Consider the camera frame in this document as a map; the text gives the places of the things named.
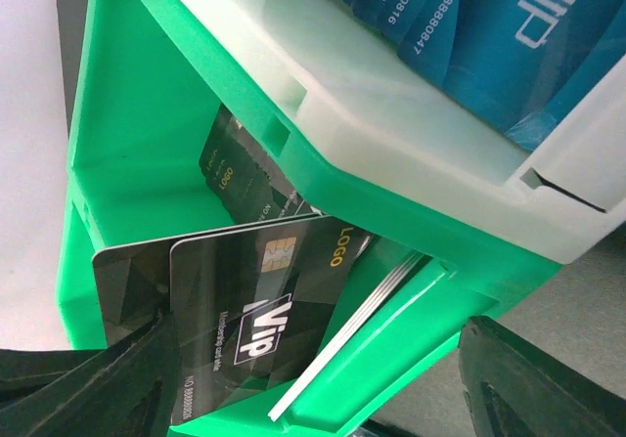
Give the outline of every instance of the white wall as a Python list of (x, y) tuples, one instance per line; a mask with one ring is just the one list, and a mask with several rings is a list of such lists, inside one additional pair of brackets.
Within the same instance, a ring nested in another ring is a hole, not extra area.
[(0, 0), (0, 348), (67, 348), (54, 300), (67, 129), (55, 0)]

